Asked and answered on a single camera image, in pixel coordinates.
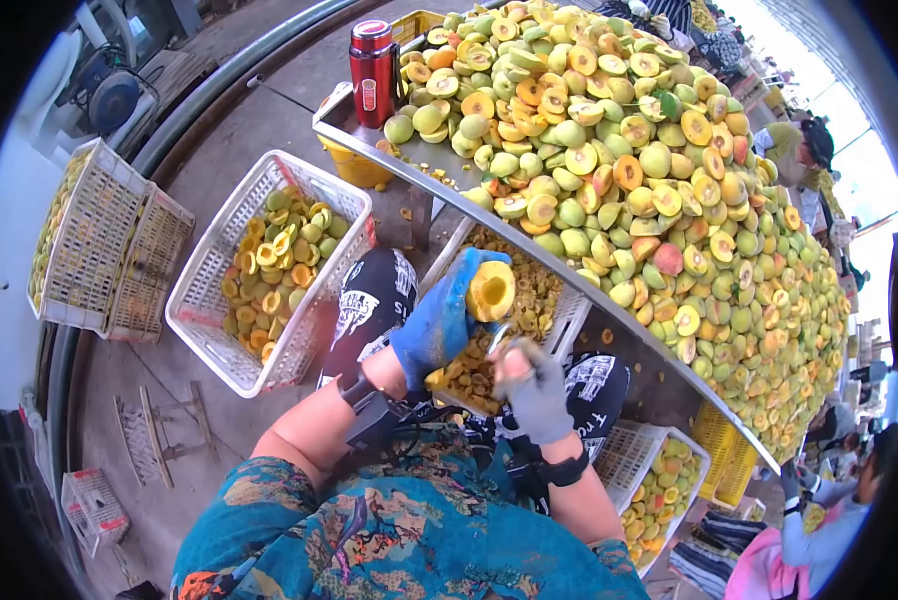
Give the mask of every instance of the yellow bucket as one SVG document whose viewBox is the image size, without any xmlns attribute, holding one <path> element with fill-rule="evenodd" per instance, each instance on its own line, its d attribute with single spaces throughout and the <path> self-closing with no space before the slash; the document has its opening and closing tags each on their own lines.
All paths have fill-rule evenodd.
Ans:
<svg viewBox="0 0 898 600">
<path fill-rule="evenodd" d="M 355 152 L 339 146 L 330 139 L 318 137 L 335 162 L 335 170 L 338 175 L 356 187 L 375 187 L 379 184 L 385 184 L 392 179 L 391 171 L 383 169 L 383 167 L 371 162 L 365 156 L 356 154 Z"/>
</svg>

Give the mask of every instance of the concrete floor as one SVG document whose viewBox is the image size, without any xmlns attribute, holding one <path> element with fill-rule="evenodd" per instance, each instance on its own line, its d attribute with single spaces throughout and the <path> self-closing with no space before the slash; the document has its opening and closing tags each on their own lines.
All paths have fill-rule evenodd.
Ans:
<svg viewBox="0 0 898 600">
<path fill-rule="evenodd" d="M 412 11 L 449 8 L 465 10 L 468 5 L 447 6 L 444 2 L 394 0 L 364 18 L 392 20 Z M 299 0 L 255 0 L 237 12 L 215 20 L 184 47 L 185 50 L 210 54 L 220 62 L 255 40 L 276 23 L 300 10 L 308 2 Z M 349 78 L 345 57 L 349 29 L 343 27 L 327 35 L 309 50 L 268 78 L 268 83 L 307 107 L 317 107 L 335 84 Z M 312 133 L 311 114 L 257 88 L 237 105 L 213 130 L 204 143 L 181 167 L 168 193 L 196 216 L 195 231 L 183 248 L 181 263 L 188 258 L 206 226 L 215 217 L 231 191 L 266 151 L 279 148 L 333 173 L 334 165 Z M 380 194 L 371 192 L 374 216 L 381 219 L 377 233 L 384 245 L 409 244 L 408 222 L 398 216 L 398 208 L 407 206 L 407 186 L 393 182 Z M 447 209 L 433 223 L 432 250 L 426 254 L 408 253 L 421 277 L 455 229 L 459 215 Z M 604 328 L 616 333 L 611 346 L 599 342 Z M 618 354 L 630 366 L 641 364 L 634 373 L 623 415 L 658 425 L 679 426 L 688 431 L 689 417 L 697 411 L 700 398 L 667 373 L 665 384 L 658 380 L 662 361 L 640 342 L 631 340 L 620 326 L 595 311 L 584 330 L 589 341 L 577 344 L 577 350 L 600 349 Z M 118 550 L 101 550 L 95 558 L 86 556 L 86 566 L 99 597 L 113 597 L 144 580 L 162 590 L 168 589 L 172 565 L 178 548 L 191 525 L 218 490 L 225 474 L 247 458 L 263 430 L 276 417 L 307 395 L 314 387 L 318 361 L 310 368 L 306 381 L 297 387 L 282 388 L 246 400 L 231 391 L 168 328 L 156 344 L 96 341 L 89 348 L 85 365 L 84 405 L 80 419 L 84 467 L 102 467 L 118 498 L 124 504 L 133 526 Z M 207 454 L 194 454 L 171 462 L 173 489 L 161 483 L 140 487 L 124 444 L 113 408 L 113 396 L 140 405 L 139 387 L 145 386 L 155 405 L 169 405 L 188 399 L 190 380 L 198 381 L 218 448 L 219 462 Z M 173 443 L 195 441 L 199 431 L 194 418 L 171 423 L 168 435 Z M 665 571 L 659 560 L 653 570 Z"/>
</svg>

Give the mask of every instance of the thermos lid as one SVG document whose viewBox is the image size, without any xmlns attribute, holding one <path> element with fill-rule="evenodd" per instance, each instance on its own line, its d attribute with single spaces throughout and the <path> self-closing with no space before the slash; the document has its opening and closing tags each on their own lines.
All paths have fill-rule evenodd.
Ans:
<svg viewBox="0 0 898 600">
<path fill-rule="evenodd" d="M 362 52 L 382 50 L 392 43 L 392 26 L 381 19 L 362 21 L 352 28 L 352 45 Z"/>
</svg>

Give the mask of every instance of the hand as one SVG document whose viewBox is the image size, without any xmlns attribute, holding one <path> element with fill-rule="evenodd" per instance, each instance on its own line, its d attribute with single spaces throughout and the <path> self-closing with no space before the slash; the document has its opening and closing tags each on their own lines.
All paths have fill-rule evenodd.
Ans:
<svg viewBox="0 0 898 600">
<path fill-rule="evenodd" d="M 799 485 L 803 486 L 803 488 L 805 488 L 809 492 L 814 492 L 815 486 L 818 485 L 818 475 L 814 474 L 804 466 L 797 466 L 795 468 L 795 472 L 799 479 Z"/>
<path fill-rule="evenodd" d="M 652 27 L 654 27 L 656 31 L 658 31 L 659 38 L 661 37 L 666 42 L 672 40 L 672 28 L 667 16 L 658 14 L 655 17 L 648 19 L 648 22 L 652 24 Z"/>
<path fill-rule="evenodd" d="M 489 358 L 496 362 L 496 398 L 508 399 L 530 442 L 552 444 L 572 432 L 562 366 L 554 358 L 526 339 L 514 340 Z"/>
<path fill-rule="evenodd" d="M 651 15 L 648 11 L 648 6 L 639 0 L 629 0 L 629 10 L 638 18 L 647 18 Z"/>
<path fill-rule="evenodd" d="M 465 248 L 446 274 L 408 316 L 406 324 L 389 334 L 389 343 L 406 374 L 406 387 L 424 389 L 428 374 L 449 364 L 465 348 L 481 323 L 465 309 L 465 292 L 479 264 L 512 259 L 501 252 Z"/>
<path fill-rule="evenodd" d="M 799 480 L 795 471 L 795 463 L 792 459 L 782 465 L 782 493 L 786 500 L 799 497 Z"/>
</svg>

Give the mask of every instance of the metal table edge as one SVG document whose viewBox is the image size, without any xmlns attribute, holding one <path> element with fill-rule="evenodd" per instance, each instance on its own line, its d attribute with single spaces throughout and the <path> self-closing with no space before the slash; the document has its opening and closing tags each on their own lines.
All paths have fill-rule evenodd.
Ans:
<svg viewBox="0 0 898 600">
<path fill-rule="evenodd" d="M 703 398 L 708 402 L 711 402 L 712 405 L 719 410 L 719 413 L 729 420 L 732 426 L 743 435 L 743 438 L 752 444 L 752 447 L 755 448 L 769 468 L 771 468 L 777 475 L 782 472 L 779 463 L 772 458 L 771 454 L 766 450 L 766 447 L 762 445 L 755 435 L 743 425 L 742 420 L 729 409 L 722 398 L 718 397 L 716 393 L 712 391 L 691 368 L 689 368 L 688 365 L 672 357 L 662 342 L 649 333 L 648 329 L 643 327 L 634 317 L 625 312 L 625 309 L 618 304 L 615 304 L 609 296 L 602 293 L 599 288 L 593 286 L 592 283 L 582 278 L 581 275 L 579 276 L 576 274 L 575 271 L 570 269 L 568 265 L 562 262 L 562 260 L 533 242 L 527 235 L 519 232 L 506 222 L 503 222 L 503 220 L 495 214 L 485 210 L 474 202 L 469 201 L 453 188 L 442 184 L 427 174 L 423 174 L 394 156 L 366 144 L 359 138 L 356 138 L 353 135 L 350 136 L 341 128 L 326 122 L 324 120 L 325 117 L 329 115 L 343 99 L 351 95 L 351 85 L 346 90 L 345 93 L 339 93 L 343 90 L 337 88 L 336 93 L 333 94 L 333 96 L 322 105 L 321 109 L 312 116 L 312 129 L 318 135 L 323 138 L 328 138 L 336 144 L 366 157 L 371 162 L 375 162 L 413 186 L 417 186 L 420 189 L 431 193 L 432 196 L 441 198 L 445 203 L 462 212 L 462 214 L 470 217 L 477 223 L 486 226 L 505 241 L 520 248 L 524 253 L 532 257 L 533 260 L 554 271 L 566 283 L 575 288 L 575 290 L 584 294 L 594 306 L 598 306 L 603 312 L 608 313 L 609 316 L 614 318 L 627 330 L 642 340 L 644 344 L 648 344 L 652 347 L 652 349 L 655 350 L 671 368 L 682 376 L 682 378 L 699 392 Z"/>
</svg>

